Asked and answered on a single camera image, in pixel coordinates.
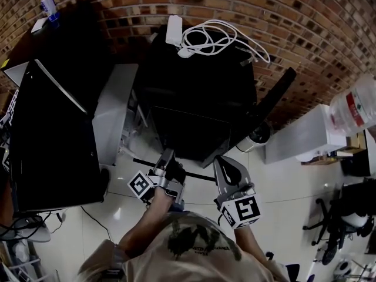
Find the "person's left arm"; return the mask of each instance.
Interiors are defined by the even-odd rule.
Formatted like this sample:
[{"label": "person's left arm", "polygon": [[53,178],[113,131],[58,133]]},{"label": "person's left arm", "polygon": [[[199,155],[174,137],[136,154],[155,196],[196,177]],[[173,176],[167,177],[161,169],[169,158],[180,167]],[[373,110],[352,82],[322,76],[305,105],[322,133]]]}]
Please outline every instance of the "person's left arm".
[{"label": "person's left arm", "polygon": [[155,189],[154,199],[140,221],[120,240],[118,247],[129,258],[141,255],[162,229],[163,219],[170,209],[173,198],[164,189]]}]

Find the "plastic bottle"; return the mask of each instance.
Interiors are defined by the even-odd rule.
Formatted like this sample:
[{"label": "plastic bottle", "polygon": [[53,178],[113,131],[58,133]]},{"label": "plastic bottle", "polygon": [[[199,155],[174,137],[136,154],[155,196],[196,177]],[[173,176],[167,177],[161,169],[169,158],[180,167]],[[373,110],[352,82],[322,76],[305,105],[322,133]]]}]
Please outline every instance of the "plastic bottle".
[{"label": "plastic bottle", "polygon": [[362,75],[349,90],[335,96],[329,107],[329,126],[343,136],[376,125],[376,80],[371,74]]}]

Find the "white power adapter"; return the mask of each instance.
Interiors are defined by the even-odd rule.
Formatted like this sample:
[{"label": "white power adapter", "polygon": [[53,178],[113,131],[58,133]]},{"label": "white power adapter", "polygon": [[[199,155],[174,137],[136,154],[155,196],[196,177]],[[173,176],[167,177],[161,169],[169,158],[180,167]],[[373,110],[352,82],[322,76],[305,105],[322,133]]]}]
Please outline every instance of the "white power adapter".
[{"label": "white power adapter", "polygon": [[166,43],[180,47],[183,37],[183,19],[177,15],[169,17],[167,24]]}]

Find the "person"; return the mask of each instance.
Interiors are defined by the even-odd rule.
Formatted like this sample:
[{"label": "person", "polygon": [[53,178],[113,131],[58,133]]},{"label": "person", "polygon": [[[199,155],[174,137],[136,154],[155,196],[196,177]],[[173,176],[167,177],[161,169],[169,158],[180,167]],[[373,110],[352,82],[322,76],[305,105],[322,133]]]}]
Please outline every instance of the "person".
[{"label": "person", "polygon": [[75,281],[289,281],[285,267],[266,259],[249,226],[235,229],[234,243],[210,219],[169,212],[172,203],[157,187],[139,222],[119,244],[103,241]]}]

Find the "person's right arm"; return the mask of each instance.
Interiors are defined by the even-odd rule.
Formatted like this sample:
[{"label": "person's right arm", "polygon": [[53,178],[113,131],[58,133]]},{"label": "person's right arm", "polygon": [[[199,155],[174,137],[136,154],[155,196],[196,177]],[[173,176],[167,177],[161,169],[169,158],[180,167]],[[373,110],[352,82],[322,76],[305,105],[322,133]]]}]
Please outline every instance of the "person's right arm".
[{"label": "person's right arm", "polygon": [[241,227],[234,230],[236,244],[245,252],[255,257],[261,264],[267,263],[264,252],[258,245],[250,226]]}]

